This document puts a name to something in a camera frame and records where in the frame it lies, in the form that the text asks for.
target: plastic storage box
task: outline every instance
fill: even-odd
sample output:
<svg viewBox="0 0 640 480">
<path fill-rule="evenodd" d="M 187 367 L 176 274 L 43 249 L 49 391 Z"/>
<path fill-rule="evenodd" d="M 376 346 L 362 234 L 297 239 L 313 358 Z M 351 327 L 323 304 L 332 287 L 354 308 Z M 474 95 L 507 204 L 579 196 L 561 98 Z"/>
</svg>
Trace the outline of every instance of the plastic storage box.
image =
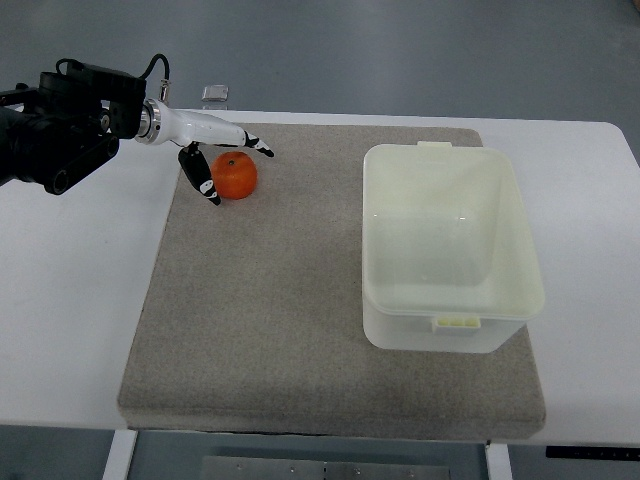
<svg viewBox="0 0 640 480">
<path fill-rule="evenodd" d="M 481 147 L 378 145 L 364 159 L 363 325 L 387 349 L 487 353 L 544 290 L 510 160 Z"/>
</svg>

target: white table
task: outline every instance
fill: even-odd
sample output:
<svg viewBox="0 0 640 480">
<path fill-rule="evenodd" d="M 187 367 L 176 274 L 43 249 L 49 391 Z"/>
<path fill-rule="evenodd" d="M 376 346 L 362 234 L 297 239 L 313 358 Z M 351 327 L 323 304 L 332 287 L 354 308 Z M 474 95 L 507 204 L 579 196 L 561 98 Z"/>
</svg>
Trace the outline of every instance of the white table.
<svg viewBox="0 0 640 480">
<path fill-rule="evenodd" d="M 477 130 L 513 161 L 547 295 L 529 331 L 548 416 L 528 442 L 640 445 L 640 169 L 620 130 L 212 113 L 233 122 Z M 61 197 L 17 181 L 0 188 L 0 424 L 126 427 L 116 397 L 173 196 L 177 152 L 173 144 L 122 142 L 114 160 Z"/>
</svg>

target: metal plate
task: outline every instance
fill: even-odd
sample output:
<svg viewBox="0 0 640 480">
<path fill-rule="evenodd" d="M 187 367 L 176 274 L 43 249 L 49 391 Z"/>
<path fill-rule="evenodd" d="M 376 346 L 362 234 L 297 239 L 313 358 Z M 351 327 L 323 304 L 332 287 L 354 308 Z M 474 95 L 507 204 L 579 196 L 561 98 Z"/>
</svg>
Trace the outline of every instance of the metal plate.
<svg viewBox="0 0 640 480">
<path fill-rule="evenodd" d="M 229 87 L 226 85 L 207 85 L 202 91 L 203 102 L 224 102 L 229 95 Z"/>
<path fill-rule="evenodd" d="M 322 462 L 209 456 L 200 480 L 449 480 L 449 468 L 427 465 Z"/>
</svg>

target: black cable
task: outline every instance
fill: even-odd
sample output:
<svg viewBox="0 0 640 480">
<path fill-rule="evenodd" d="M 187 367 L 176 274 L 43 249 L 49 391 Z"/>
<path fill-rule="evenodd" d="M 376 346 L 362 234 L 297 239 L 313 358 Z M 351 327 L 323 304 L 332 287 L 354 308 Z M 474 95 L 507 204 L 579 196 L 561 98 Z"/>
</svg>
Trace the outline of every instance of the black cable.
<svg viewBox="0 0 640 480">
<path fill-rule="evenodd" d="M 151 59 L 151 62 L 149 62 L 149 66 L 147 67 L 147 69 L 144 71 L 142 75 L 140 75 L 141 79 L 146 80 L 146 78 L 153 71 L 153 68 L 156 66 L 156 63 L 158 63 L 158 60 L 162 60 L 162 63 L 164 63 L 164 78 L 165 80 L 169 80 L 169 60 L 167 60 L 167 57 L 165 57 L 161 53 L 156 53 L 153 56 L 153 58 Z"/>
</svg>

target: orange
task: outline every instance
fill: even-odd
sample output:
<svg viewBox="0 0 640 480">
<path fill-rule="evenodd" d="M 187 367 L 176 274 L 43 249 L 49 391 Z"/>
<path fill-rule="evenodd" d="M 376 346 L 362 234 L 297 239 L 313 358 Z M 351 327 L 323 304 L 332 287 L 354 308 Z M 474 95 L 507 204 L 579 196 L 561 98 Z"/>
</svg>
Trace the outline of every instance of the orange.
<svg viewBox="0 0 640 480">
<path fill-rule="evenodd" d="M 226 152 L 211 164 L 211 177 L 222 198 L 239 200 L 251 195 L 258 183 L 258 170 L 244 152 Z"/>
</svg>

